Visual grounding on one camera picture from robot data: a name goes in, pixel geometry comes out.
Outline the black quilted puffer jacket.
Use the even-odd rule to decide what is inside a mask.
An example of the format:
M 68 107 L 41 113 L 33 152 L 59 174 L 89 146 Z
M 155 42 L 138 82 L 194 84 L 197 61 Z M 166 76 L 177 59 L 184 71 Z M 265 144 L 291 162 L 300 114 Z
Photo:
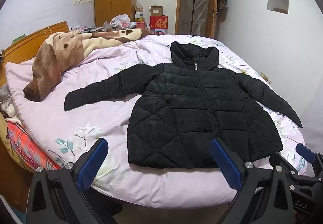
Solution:
M 220 68 L 217 48 L 173 42 L 170 52 L 170 63 L 140 63 L 68 93 L 65 110 L 140 94 L 127 128 L 128 161 L 160 169 L 215 168 L 215 138 L 245 162 L 280 152 L 270 111 L 301 126 L 294 109 L 267 84 Z

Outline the red patterned bed sheet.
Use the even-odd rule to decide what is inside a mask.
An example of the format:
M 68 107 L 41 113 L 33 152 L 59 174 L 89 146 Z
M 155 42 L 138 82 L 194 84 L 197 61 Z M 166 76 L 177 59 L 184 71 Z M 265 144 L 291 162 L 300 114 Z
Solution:
M 9 155 L 22 168 L 33 172 L 38 167 L 45 170 L 61 169 L 61 165 L 51 159 L 38 145 L 29 138 L 25 129 L 18 123 L 6 120 L 7 135 L 4 145 Z

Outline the pink floral duvet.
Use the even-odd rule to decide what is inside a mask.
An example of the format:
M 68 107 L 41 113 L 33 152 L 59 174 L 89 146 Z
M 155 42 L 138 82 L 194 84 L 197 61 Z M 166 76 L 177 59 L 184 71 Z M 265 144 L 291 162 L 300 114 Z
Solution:
M 154 66 L 170 62 L 170 45 L 193 43 L 219 50 L 219 65 L 254 78 L 258 73 L 225 44 L 189 35 L 147 36 L 107 49 L 97 49 L 78 66 L 67 71 L 62 82 L 41 102 L 23 94 L 32 78 L 32 60 L 5 65 L 5 75 L 14 107 L 29 137 L 60 165 L 76 161 L 103 137 L 109 151 L 93 186 L 121 201 L 151 208 L 203 208 L 229 203 L 235 190 L 217 169 L 153 169 L 128 163 L 126 129 L 138 96 L 124 100 L 64 110 L 68 92 L 99 82 L 137 63 Z

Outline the brown dog print blanket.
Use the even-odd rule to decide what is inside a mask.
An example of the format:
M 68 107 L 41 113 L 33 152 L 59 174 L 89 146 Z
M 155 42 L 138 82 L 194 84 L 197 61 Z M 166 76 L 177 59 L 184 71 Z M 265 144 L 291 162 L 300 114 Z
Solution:
M 62 75 L 93 50 L 110 48 L 147 37 L 149 29 L 95 33 L 57 32 L 40 46 L 32 65 L 32 81 L 23 89 L 25 98 L 40 102 L 62 81 Z

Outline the wooden headboard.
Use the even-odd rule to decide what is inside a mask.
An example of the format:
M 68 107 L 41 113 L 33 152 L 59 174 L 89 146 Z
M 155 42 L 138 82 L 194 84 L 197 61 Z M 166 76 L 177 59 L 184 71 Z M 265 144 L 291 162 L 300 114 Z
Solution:
M 1 86 L 6 84 L 5 65 L 22 63 L 35 57 L 42 43 L 53 33 L 69 32 L 66 21 L 42 28 L 12 44 L 1 52 Z

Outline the white plastic bag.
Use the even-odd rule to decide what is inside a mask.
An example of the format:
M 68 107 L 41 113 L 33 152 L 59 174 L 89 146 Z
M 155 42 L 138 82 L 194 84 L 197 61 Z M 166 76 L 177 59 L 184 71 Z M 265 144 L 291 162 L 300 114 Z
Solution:
M 130 26 L 130 18 L 127 14 L 114 17 L 109 23 L 104 22 L 103 27 L 107 29 L 122 29 Z

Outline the red gift box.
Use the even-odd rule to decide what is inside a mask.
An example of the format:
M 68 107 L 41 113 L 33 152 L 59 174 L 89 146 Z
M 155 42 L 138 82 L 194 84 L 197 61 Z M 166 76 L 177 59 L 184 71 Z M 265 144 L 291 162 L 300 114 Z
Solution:
M 167 30 L 168 29 L 168 16 L 150 16 L 150 28 L 152 30 Z

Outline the brown cardboard box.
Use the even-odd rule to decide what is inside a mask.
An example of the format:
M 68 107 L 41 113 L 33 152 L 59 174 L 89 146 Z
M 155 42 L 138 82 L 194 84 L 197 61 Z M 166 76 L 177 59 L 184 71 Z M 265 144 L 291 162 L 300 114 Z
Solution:
M 151 17 L 161 17 L 163 16 L 163 6 L 162 5 L 153 5 L 149 8 L 149 11 L 151 13 Z

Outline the wooden door with frame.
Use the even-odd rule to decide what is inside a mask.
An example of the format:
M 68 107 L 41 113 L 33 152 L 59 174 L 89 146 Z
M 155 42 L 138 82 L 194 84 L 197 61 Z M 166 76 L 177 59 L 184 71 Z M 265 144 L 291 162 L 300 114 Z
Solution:
M 214 38 L 218 0 L 177 0 L 175 34 Z

